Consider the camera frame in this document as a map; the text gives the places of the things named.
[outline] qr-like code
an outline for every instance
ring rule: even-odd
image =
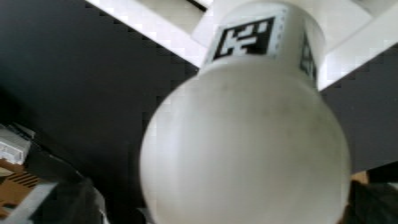
[[[301,69],[308,73],[312,80],[317,81],[319,69],[317,69],[317,64],[315,64],[308,35],[305,36],[305,44],[303,44]]]
[[[214,60],[244,54],[267,54],[276,17],[228,28]]]

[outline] dark background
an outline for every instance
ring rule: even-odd
[[[20,108],[15,120],[93,178],[115,223],[145,223],[136,208],[147,124],[198,68],[84,0],[3,0],[0,10],[0,105]],[[397,62],[395,47],[322,92],[354,171],[398,160]]]

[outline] black surface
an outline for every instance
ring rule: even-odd
[[[139,153],[147,124],[198,70],[83,0],[0,3],[0,90],[17,121],[93,178],[115,223],[143,223]],[[398,53],[394,48],[324,91],[354,170],[398,160]]]
[[[346,129],[358,172],[398,161],[398,44],[322,94]]]
[[[353,184],[351,206],[367,224],[398,223],[398,191],[386,183]]]
[[[398,162],[369,170],[372,183],[398,183]]]

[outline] printed label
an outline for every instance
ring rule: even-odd
[[[315,64],[308,35],[305,35],[301,70],[306,72],[312,80],[317,81],[319,69]]]
[[[232,55],[269,53],[274,22],[276,17],[225,29],[214,60]]]

